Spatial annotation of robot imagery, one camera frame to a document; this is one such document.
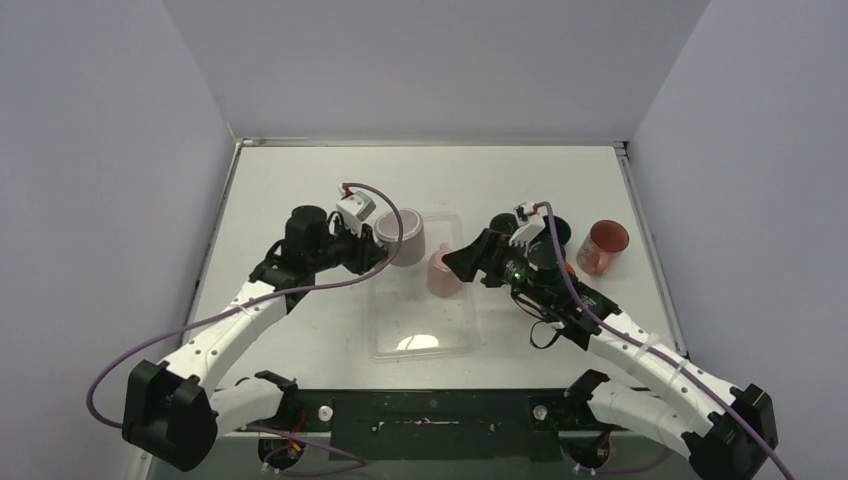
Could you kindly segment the light pink faceted mug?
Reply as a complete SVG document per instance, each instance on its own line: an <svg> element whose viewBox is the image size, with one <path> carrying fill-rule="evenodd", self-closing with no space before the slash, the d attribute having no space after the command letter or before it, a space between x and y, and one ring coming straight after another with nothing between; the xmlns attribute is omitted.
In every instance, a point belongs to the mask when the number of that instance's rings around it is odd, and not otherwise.
<svg viewBox="0 0 848 480"><path fill-rule="evenodd" d="M439 298L451 297L461 289L461 281L444 262L444 257L452 252L447 243L442 243L428 260L426 286Z"/></svg>

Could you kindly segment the lilac ribbed mug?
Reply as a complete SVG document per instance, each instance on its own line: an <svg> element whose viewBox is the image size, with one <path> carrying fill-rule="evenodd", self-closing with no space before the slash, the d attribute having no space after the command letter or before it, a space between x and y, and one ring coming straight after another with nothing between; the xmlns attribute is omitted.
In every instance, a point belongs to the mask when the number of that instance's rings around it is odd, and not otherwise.
<svg viewBox="0 0 848 480"><path fill-rule="evenodd" d="M411 267L420 262L426 250L423 216L416 210L402 208L400 219L389 211L374 223L377 239L386 247L395 267Z"/></svg>

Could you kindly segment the dark green glossy mug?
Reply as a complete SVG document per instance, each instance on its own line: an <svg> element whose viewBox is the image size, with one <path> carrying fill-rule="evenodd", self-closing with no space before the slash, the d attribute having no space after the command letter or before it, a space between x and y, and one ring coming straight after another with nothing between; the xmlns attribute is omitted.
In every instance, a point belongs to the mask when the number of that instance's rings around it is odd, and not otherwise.
<svg viewBox="0 0 848 480"><path fill-rule="evenodd" d="M571 239L572 230L570 225L559 216L544 216L545 230L544 234L551 240L561 246L566 246Z"/></svg>

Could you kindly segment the pink ghost pattern mug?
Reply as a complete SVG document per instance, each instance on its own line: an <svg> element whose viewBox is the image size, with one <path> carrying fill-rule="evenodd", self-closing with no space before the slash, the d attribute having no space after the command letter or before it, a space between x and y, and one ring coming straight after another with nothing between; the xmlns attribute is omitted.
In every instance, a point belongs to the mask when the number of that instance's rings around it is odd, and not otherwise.
<svg viewBox="0 0 848 480"><path fill-rule="evenodd" d="M578 267L591 276L602 276L614 265L630 244L627 229L613 220L599 220L592 225L578 254Z"/></svg>

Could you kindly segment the dark grey mug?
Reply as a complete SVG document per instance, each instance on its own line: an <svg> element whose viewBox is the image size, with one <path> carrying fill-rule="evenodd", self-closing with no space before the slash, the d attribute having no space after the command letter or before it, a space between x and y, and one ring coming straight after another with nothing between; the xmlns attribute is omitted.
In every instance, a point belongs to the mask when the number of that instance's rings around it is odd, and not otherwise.
<svg viewBox="0 0 848 480"><path fill-rule="evenodd" d="M510 237L518 230L519 223L513 212L505 212L495 215L490 220L488 228Z"/></svg>

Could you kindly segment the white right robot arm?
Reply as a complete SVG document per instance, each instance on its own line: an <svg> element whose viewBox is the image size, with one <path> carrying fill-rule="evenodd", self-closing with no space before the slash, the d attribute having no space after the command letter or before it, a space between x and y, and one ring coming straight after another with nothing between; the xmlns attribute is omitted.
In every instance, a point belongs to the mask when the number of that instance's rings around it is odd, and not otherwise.
<svg viewBox="0 0 848 480"><path fill-rule="evenodd" d="M442 261L462 282L481 275L488 288L509 288L559 336L642 385L637 391L586 371L567 390L565 414L575 427L623 427L685 458L702 479L751 479L773 458L776 420L764 390L717 378L663 345L615 302L580 282L551 239L520 248L485 229Z"/></svg>

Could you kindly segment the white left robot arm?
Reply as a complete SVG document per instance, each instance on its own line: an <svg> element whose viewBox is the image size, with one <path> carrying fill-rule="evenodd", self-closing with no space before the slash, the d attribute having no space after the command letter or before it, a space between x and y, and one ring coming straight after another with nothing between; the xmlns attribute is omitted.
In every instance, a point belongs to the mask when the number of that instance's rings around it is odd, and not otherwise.
<svg viewBox="0 0 848 480"><path fill-rule="evenodd" d="M157 363L142 361L128 377L124 440L180 471L196 468L216 440L262 420L282 431L297 420L297 384L260 371L235 386L220 381L274 323L318 289L317 274L342 266L357 275L385 265L388 252L367 223L375 207L355 196L332 213L295 208L282 239L248 275L231 303L199 322L201 332Z"/></svg>

